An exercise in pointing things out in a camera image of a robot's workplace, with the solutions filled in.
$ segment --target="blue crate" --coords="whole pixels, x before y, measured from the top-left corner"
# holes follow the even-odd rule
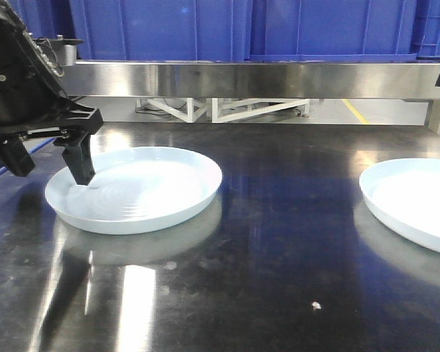
[[[34,37],[74,38],[72,15],[67,0],[8,0]]]
[[[412,48],[421,59],[440,59],[440,0],[418,0]]]
[[[82,59],[242,62],[252,0],[70,0]]]
[[[252,61],[411,61],[416,0],[254,0]]]

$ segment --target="blue cable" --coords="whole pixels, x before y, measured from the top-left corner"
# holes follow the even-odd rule
[[[40,150],[41,148],[43,148],[43,147],[46,146],[47,144],[53,142],[54,140],[55,140],[55,138],[49,138],[49,139],[46,139],[44,142],[41,142],[41,143],[39,143],[37,146],[31,148],[31,149],[29,150],[29,153],[32,154],[32,153],[37,152],[38,150]],[[5,166],[1,167],[1,168],[0,168],[0,176],[2,176],[2,175],[3,175],[5,172],[7,172],[7,171],[8,171],[8,169],[7,169]]]

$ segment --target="black table surface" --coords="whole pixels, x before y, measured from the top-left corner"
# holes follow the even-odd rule
[[[359,176],[440,158],[419,126],[106,123],[95,153],[171,146],[216,161],[184,224],[97,235],[58,220],[52,144],[0,177],[0,351],[440,351],[440,254],[385,228]]]

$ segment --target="robotic arm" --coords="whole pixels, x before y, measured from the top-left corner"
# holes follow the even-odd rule
[[[88,185],[95,174],[89,138],[103,120],[98,109],[67,98],[60,75],[6,0],[0,0],[0,164],[26,176],[34,162],[23,141],[55,137],[77,184]]]

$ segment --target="stainless steel rail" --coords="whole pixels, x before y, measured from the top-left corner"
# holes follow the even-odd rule
[[[69,95],[173,98],[385,98],[437,100],[440,63],[214,63],[77,61],[65,66]]]

